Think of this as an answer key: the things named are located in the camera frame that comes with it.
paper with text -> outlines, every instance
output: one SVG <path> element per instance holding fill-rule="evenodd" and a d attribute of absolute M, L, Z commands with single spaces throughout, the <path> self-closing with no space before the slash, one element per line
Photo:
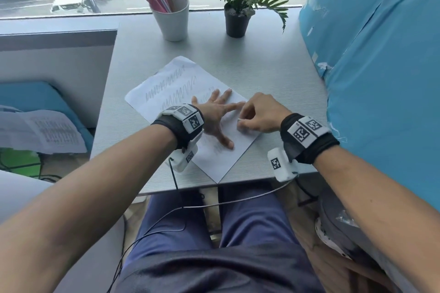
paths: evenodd
<path fill-rule="evenodd" d="M 45 154 L 87 152 L 71 120 L 52 110 L 0 111 L 0 147 Z"/>
<path fill-rule="evenodd" d="M 176 57 L 163 69 L 132 89 L 125 100 L 148 122 L 152 123 L 164 109 L 190 103 L 196 96 L 206 102 L 215 89 L 224 92 L 229 87 L 185 57 Z M 228 102 L 246 99 L 232 91 Z M 235 144 L 233 150 L 223 147 L 218 140 L 204 134 L 197 142 L 198 152 L 192 161 L 214 182 L 219 183 L 258 136 L 257 132 L 243 134 L 237 131 L 239 111 L 226 114 L 220 124 L 223 133 Z"/>

black wrist strap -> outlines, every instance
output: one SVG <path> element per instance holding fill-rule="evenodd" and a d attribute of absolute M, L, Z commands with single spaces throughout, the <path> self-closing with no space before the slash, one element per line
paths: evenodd
<path fill-rule="evenodd" d="M 289 128 L 298 122 L 304 116 L 300 114 L 291 114 L 284 118 L 281 122 L 280 134 L 284 143 L 284 151 L 286 151 L 289 161 L 296 159 L 299 163 L 313 164 L 316 157 L 330 147 L 339 145 L 339 141 L 331 134 L 325 133 L 316 138 L 308 147 L 304 147 L 289 132 Z"/>
<path fill-rule="evenodd" d="M 201 113 L 200 109 L 193 106 L 192 104 L 190 106 L 197 109 L 197 111 L 200 113 L 201 118 L 205 120 L 203 118 L 203 114 Z M 202 131 L 202 125 L 201 125 L 199 127 L 200 130 L 196 129 L 194 132 L 188 133 L 182 121 L 171 115 L 162 115 L 158 117 L 153 123 L 151 123 L 151 125 L 154 124 L 166 126 L 168 129 L 170 129 L 173 132 L 173 134 L 176 136 L 177 139 L 176 149 L 188 148 L 189 142 L 193 140 Z"/>

left hand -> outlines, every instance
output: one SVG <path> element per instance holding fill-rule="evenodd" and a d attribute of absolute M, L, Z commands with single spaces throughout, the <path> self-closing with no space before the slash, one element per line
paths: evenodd
<path fill-rule="evenodd" d="M 220 90 L 215 90 L 212 92 L 209 100 L 202 104 L 197 102 L 197 97 L 195 96 L 191 99 L 191 104 L 199 108 L 203 114 L 205 119 L 203 129 L 205 133 L 216 137 L 223 146 L 229 149 L 234 148 L 234 142 L 226 137 L 220 130 L 220 120 L 226 113 L 241 109 L 245 104 L 245 102 L 226 104 L 231 94 L 231 89 L 228 89 L 222 95 L 220 95 Z"/>

hand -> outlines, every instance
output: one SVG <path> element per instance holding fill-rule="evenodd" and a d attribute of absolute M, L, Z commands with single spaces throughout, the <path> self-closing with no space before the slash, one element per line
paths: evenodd
<path fill-rule="evenodd" d="M 220 120 L 226 113 L 241 109 L 245 104 L 244 102 L 225 104 L 231 94 L 231 89 L 225 91 L 221 96 L 220 90 L 215 90 L 212 92 L 209 100 L 202 104 L 197 102 L 197 97 L 195 96 L 191 99 L 191 104 L 199 108 L 203 114 L 203 118 L 205 119 L 203 129 L 205 130 L 205 133 L 216 137 L 223 146 L 229 149 L 234 148 L 234 142 L 226 137 L 220 130 Z"/>
<path fill-rule="evenodd" d="M 264 133 L 279 131 L 281 122 L 291 113 L 272 95 L 256 93 L 243 106 L 240 113 L 242 120 L 238 121 L 237 127 Z"/>

white cup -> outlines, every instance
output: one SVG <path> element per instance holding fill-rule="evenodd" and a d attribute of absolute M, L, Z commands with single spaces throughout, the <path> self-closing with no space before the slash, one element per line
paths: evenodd
<path fill-rule="evenodd" d="M 188 36 L 188 14 L 190 9 L 189 0 L 173 0 L 173 13 L 161 13 L 153 11 L 157 24 L 161 29 L 164 39 L 178 42 Z"/>

